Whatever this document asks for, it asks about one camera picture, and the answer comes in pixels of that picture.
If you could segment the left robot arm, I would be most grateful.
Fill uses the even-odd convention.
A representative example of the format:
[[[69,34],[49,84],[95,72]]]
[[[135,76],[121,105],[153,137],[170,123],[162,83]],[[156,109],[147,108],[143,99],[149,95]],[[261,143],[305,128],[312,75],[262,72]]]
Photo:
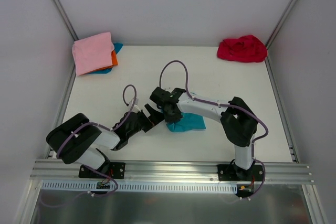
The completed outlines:
[[[99,146],[118,151],[128,144],[128,140],[143,131],[147,132],[164,120],[164,114],[145,105],[149,116],[142,110],[126,113],[110,131],[102,125],[90,122],[78,113],[52,130],[46,142],[65,164],[80,163],[91,168],[97,177],[105,177],[109,171],[109,160]]]

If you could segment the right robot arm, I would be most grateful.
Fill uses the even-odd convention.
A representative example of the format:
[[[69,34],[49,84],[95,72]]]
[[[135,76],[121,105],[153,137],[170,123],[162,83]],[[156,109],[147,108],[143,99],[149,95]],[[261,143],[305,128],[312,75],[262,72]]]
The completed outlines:
[[[185,113],[196,114],[220,123],[226,138],[235,148],[235,160],[223,173],[240,181],[252,178],[255,165],[252,140],[257,131],[258,121],[241,98],[234,97],[227,104],[222,104],[218,100],[190,94],[181,88],[167,91],[157,87],[151,93],[150,100],[163,112],[167,124],[181,121]]]

